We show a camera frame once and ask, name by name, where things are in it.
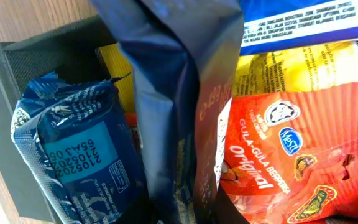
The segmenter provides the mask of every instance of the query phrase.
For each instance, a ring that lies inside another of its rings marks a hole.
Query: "wooden surface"
[[[0,0],[0,42],[20,41],[95,14],[88,0]],[[19,217],[1,173],[0,203],[10,223],[44,223]]]

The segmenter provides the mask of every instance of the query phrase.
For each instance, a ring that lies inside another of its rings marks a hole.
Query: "blue oval logo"
[[[301,149],[303,139],[301,135],[293,128],[283,128],[280,131],[280,142],[284,151],[292,156]]]

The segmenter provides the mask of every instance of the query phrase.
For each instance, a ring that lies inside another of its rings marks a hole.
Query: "blue package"
[[[224,124],[218,132],[219,114],[231,97],[244,24],[238,0],[92,1],[134,68],[158,218],[211,223],[226,132]]]
[[[113,81],[69,85],[52,72],[17,102],[12,141],[63,223],[114,223],[145,190]]]
[[[240,55],[358,39],[358,0],[241,0]]]

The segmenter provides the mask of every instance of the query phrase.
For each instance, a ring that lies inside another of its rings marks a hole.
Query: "yellow package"
[[[242,56],[233,94],[311,91],[350,82],[358,82],[358,41]]]
[[[118,44],[99,48],[100,54],[109,70],[111,78],[124,77],[132,72],[129,61],[119,51]],[[126,113],[135,113],[135,93],[132,75],[115,83],[119,90],[119,101]]]

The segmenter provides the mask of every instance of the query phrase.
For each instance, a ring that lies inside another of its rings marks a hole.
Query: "light blue label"
[[[104,122],[43,147],[63,184],[94,174],[118,158]]]
[[[121,160],[118,160],[113,165],[111,165],[109,167],[109,171],[111,177],[116,183],[118,192],[123,192],[129,186],[129,179]]]
[[[303,139],[301,135],[293,128],[283,128],[280,131],[280,142],[284,151],[292,156],[301,149],[303,145]]]

